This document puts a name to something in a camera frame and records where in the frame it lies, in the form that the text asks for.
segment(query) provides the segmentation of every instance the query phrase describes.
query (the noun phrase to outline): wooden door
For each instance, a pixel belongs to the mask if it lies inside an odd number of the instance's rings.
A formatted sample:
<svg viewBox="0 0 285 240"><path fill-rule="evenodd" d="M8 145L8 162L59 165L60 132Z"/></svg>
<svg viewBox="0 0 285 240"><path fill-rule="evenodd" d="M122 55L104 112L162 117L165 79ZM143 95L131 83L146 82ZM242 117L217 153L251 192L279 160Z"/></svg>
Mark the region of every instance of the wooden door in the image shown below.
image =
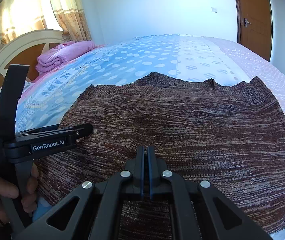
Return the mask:
<svg viewBox="0 0 285 240"><path fill-rule="evenodd" d="M236 0L238 42L270 61L272 13L270 0Z"/></svg>

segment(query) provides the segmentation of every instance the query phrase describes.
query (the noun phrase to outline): metal screw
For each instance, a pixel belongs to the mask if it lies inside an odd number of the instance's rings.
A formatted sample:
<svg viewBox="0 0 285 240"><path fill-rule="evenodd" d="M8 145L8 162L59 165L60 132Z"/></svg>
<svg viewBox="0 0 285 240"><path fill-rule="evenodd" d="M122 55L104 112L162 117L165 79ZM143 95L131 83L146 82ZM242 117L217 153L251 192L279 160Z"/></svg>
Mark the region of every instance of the metal screw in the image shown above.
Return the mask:
<svg viewBox="0 0 285 240"><path fill-rule="evenodd" d="M127 178L130 176L130 171L122 171L120 173L121 177Z"/></svg>
<svg viewBox="0 0 285 240"><path fill-rule="evenodd" d="M171 177L173 173L171 171L163 171L163 176L164 177Z"/></svg>
<svg viewBox="0 0 285 240"><path fill-rule="evenodd" d="M201 186L205 188L210 187L210 182L207 180L203 180L201 181Z"/></svg>
<svg viewBox="0 0 285 240"><path fill-rule="evenodd" d="M85 181L82 184L83 188L91 188L92 187L92 182L91 181Z"/></svg>

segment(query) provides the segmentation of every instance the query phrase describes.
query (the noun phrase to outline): pink folded blanket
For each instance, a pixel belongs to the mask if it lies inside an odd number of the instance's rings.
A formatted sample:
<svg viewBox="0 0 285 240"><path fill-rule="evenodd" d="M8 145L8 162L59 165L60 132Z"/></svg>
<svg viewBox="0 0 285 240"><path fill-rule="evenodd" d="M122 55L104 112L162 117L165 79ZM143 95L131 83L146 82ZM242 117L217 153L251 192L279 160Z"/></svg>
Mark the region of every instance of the pink folded blanket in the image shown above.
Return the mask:
<svg viewBox="0 0 285 240"><path fill-rule="evenodd" d="M76 43L75 41L69 41L60 44L37 58L38 65L36 66L36 69L41 75L94 48L95 43L93 41L80 41Z"/></svg>

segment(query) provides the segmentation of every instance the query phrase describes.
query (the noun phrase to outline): bed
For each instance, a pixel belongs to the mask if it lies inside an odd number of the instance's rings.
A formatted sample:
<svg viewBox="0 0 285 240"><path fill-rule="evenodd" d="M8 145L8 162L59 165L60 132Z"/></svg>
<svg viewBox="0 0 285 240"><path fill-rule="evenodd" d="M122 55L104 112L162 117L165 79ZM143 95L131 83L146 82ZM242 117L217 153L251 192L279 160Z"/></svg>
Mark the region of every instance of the bed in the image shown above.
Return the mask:
<svg viewBox="0 0 285 240"><path fill-rule="evenodd" d="M120 86L150 72L193 82L213 78L225 86L249 82L258 76L276 96L285 114L285 76L269 62L232 41L182 34L136 37L95 48L37 77L35 58L63 40L59 31L36 32L17 38L12 47L4 47L0 52L0 75L4 76L8 64L14 63L13 58L28 48L40 46L32 57L25 57L33 61L28 73L33 83L25 86L18 103L17 132L60 123L66 111L90 85ZM34 219L48 209L50 206L40 198ZM285 229L272 236L285 239Z"/></svg>

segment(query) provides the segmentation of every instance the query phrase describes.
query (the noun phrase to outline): curtain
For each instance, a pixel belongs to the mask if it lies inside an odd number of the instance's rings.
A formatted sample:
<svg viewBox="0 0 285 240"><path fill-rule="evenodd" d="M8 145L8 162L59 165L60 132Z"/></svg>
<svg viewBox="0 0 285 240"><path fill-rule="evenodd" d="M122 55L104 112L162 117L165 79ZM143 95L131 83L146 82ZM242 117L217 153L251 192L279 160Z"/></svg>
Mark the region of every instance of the curtain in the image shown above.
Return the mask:
<svg viewBox="0 0 285 240"><path fill-rule="evenodd" d="M41 0L3 0L0 3L0 50L24 33L45 28Z"/></svg>
<svg viewBox="0 0 285 240"><path fill-rule="evenodd" d="M81 0L50 0L66 41L91 41Z"/></svg>

